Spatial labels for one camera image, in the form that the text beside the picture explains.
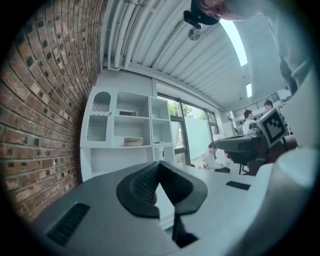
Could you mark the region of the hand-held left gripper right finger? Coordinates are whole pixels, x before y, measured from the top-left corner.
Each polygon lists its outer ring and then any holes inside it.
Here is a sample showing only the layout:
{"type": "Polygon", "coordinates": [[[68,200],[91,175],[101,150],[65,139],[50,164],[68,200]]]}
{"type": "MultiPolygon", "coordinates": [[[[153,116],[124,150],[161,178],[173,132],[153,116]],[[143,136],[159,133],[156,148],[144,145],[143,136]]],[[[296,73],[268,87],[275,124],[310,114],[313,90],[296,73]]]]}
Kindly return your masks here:
{"type": "Polygon", "coordinates": [[[207,185],[202,180],[166,161],[159,162],[159,182],[176,215],[196,213],[208,196],[207,185]]]}

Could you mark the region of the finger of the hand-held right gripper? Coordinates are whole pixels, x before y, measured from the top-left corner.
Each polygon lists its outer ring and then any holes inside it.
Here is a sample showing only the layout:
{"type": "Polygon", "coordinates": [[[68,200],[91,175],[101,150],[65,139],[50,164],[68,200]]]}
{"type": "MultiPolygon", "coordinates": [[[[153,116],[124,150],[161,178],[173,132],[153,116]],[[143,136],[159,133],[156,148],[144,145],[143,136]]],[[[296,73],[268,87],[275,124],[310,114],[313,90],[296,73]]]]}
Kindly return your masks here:
{"type": "Polygon", "coordinates": [[[252,138],[250,136],[233,136],[218,139],[215,147],[227,152],[244,152],[249,151],[252,146],[252,138]]]}

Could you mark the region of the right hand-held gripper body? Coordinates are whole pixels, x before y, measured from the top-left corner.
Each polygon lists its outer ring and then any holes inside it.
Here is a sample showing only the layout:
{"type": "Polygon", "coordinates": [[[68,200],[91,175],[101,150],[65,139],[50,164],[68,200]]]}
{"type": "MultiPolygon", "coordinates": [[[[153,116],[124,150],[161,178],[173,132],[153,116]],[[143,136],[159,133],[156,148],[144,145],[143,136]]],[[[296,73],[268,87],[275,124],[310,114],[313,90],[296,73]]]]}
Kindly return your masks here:
{"type": "Polygon", "coordinates": [[[277,109],[264,114],[257,122],[249,125],[246,134],[238,136],[251,137],[249,151],[224,151],[226,157],[234,163],[274,163],[276,159],[287,151],[287,128],[277,109]]]}

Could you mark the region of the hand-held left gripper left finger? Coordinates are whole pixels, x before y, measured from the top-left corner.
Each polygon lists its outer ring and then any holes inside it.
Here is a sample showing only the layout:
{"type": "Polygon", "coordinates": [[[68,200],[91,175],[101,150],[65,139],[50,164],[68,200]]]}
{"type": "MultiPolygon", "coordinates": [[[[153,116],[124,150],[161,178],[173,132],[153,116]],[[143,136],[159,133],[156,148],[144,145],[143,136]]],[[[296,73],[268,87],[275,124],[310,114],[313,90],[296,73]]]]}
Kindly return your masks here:
{"type": "Polygon", "coordinates": [[[135,217],[159,217],[155,206],[160,184],[158,162],[153,162],[123,178],[116,188],[120,204],[135,217]]]}

